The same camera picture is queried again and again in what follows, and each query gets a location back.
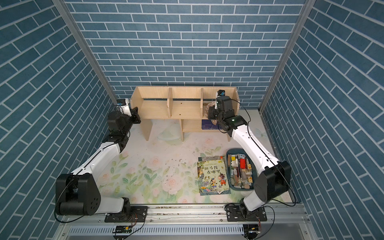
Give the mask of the light wooden bookshelf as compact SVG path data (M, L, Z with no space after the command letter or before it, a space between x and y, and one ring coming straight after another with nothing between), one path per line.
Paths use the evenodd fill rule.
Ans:
M141 129L146 141L150 139L153 120L177 120L181 139L184 133L203 132L202 120L206 120L204 109L216 99L219 90L226 96L239 99L235 87L136 87L130 99L131 106L138 108Z

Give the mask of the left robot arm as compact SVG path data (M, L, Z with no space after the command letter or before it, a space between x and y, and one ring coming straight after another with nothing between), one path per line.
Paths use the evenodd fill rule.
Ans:
M131 127L139 123L137 107L118 106L117 110L109 113L109 134L100 147L77 169L57 178L55 216L130 213L129 199L102 196L96 181L126 147Z

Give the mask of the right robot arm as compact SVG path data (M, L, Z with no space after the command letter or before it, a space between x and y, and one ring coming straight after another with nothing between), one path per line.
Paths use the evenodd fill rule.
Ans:
M208 119L216 120L220 132L228 134L246 152L256 168L258 177L254 190L241 200L244 214L263 207L265 204L291 189L291 166L274 157L252 133L249 122L235 114L233 102L238 101L219 91L214 107L209 107Z

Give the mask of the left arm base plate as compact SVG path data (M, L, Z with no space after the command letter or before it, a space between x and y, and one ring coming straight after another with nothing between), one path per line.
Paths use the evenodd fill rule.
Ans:
M105 223L144 223L147 217L147 206L131 206L127 213L107 214Z

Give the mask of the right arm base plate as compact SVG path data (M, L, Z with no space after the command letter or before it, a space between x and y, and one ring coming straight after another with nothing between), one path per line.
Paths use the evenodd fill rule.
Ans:
M228 222L266 222L267 215L264 208L248 211L240 204L227 204L224 207Z

